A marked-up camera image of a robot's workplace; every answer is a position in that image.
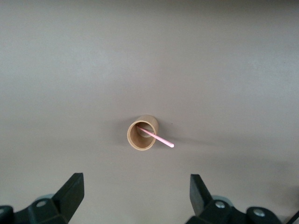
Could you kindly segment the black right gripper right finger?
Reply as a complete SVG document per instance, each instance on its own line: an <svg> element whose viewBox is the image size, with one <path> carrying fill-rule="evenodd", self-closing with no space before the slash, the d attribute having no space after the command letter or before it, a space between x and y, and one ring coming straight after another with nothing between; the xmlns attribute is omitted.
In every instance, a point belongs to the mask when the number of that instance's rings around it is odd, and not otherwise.
<svg viewBox="0 0 299 224"><path fill-rule="evenodd" d="M212 196L200 175L190 175L190 201L194 211L188 224L280 224L279 218L263 207L243 213L225 197Z"/></svg>

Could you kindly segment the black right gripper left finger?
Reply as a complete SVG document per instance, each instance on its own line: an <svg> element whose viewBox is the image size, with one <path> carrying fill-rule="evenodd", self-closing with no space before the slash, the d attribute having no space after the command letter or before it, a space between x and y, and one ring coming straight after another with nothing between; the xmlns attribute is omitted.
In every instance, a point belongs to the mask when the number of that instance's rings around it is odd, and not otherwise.
<svg viewBox="0 0 299 224"><path fill-rule="evenodd" d="M67 224L83 198L84 175L74 173L53 196L43 196L18 212L14 212L10 205L2 205L0 222L2 224Z"/></svg>

